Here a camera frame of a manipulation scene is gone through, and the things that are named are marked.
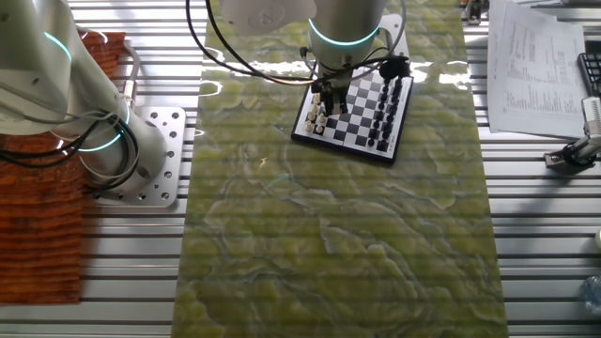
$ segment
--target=paper sheet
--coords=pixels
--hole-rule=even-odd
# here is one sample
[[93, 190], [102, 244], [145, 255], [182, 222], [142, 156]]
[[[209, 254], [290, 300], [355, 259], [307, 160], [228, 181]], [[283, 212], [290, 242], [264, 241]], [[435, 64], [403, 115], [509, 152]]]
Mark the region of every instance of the paper sheet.
[[577, 58], [582, 27], [515, 3], [491, 2], [488, 119], [491, 130], [581, 137], [586, 88]]

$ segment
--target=mounting plate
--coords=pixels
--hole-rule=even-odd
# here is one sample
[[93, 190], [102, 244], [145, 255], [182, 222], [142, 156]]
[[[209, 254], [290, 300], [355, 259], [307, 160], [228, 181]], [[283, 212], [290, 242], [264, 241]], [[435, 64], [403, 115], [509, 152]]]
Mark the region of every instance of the mounting plate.
[[91, 195], [90, 200], [98, 206], [169, 207], [177, 200], [186, 113], [181, 108], [173, 107], [136, 107], [135, 112], [157, 126], [164, 136], [167, 143], [165, 165], [156, 177], [140, 189]]

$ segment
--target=table surface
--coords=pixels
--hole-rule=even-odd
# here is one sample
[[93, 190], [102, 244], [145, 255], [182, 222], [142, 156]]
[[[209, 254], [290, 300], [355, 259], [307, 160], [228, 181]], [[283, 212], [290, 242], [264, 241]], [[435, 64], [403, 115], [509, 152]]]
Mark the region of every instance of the table surface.
[[[170, 208], [89, 209], [85, 218], [82, 303], [0, 307], [0, 337], [169, 336], [177, 266], [191, 172], [202, 55], [185, 23], [183, 1], [71, 0], [77, 24], [125, 31], [142, 57], [138, 105], [178, 106], [187, 113], [179, 201]], [[206, 24], [202, 2], [193, 6]], [[601, 8], [565, 8], [559, 1], [526, 6], [581, 23], [587, 39], [601, 39]], [[465, 25], [470, 77], [486, 183], [512, 337], [601, 337], [601, 322], [583, 321], [578, 287], [601, 273], [593, 233], [601, 227], [601, 169], [577, 177], [549, 172], [543, 154], [561, 140], [492, 134], [486, 118], [487, 21]], [[131, 69], [123, 55], [116, 84]]]

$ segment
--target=green marble surface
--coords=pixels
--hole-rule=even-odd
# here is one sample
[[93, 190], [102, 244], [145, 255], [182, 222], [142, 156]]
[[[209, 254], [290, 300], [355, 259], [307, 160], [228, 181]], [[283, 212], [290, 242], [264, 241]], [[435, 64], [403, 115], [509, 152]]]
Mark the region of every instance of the green marble surface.
[[[307, 23], [222, 27], [261, 69], [304, 73]], [[174, 337], [507, 336], [456, 1], [408, 0], [407, 34], [392, 167], [293, 143], [304, 88], [205, 65]]]

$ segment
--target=white robotic arm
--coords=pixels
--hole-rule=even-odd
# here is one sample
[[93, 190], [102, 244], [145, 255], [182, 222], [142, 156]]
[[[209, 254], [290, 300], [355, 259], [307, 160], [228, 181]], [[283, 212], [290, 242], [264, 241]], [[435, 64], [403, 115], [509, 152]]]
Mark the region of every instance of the white robotic arm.
[[80, 149], [85, 163], [101, 173], [94, 180], [122, 175], [126, 158], [132, 175], [115, 192], [136, 189], [161, 171], [167, 153], [162, 133], [132, 110], [94, 61], [66, 0], [0, 1], [0, 42], [0, 133], [52, 131], [68, 142], [103, 115], [114, 115], [135, 135], [138, 151], [125, 154], [118, 142], [125, 136], [100, 125]]
[[220, 0], [220, 5], [224, 20], [242, 35], [267, 34], [288, 23], [309, 19], [309, 50], [318, 62], [317, 76], [335, 74], [322, 86], [312, 88], [314, 93], [321, 94], [326, 114], [330, 115], [339, 114], [338, 107], [346, 104], [353, 76], [352, 71], [346, 70], [369, 55], [380, 28], [388, 32], [389, 48], [400, 47], [408, 56], [407, 42], [403, 39], [398, 43], [399, 31], [403, 30], [401, 17], [382, 18], [386, 1]]
[[[407, 49], [397, 34], [403, 27], [400, 16], [383, 24], [386, 0], [220, 0], [220, 5], [240, 34], [268, 34], [310, 20], [317, 75], [330, 76], [318, 89], [326, 112], [346, 100], [352, 77], [348, 66], [369, 55], [380, 28], [398, 36], [395, 47], [400, 40], [400, 49]], [[87, 52], [67, 0], [1, 0], [0, 41], [0, 133], [52, 131], [68, 142], [85, 135], [99, 115], [117, 116], [135, 135], [139, 151], [124, 154], [117, 142], [124, 139], [122, 132], [97, 128], [80, 150], [94, 181], [122, 175], [126, 156], [135, 159], [128, 169], [134, 174], [113, 192], [136, 189], [161, 172], [168, 153], [163, 134], [132, 110], [131, 98], [119, 93]], [[92, 112], [96, 119], [87, 118]]]

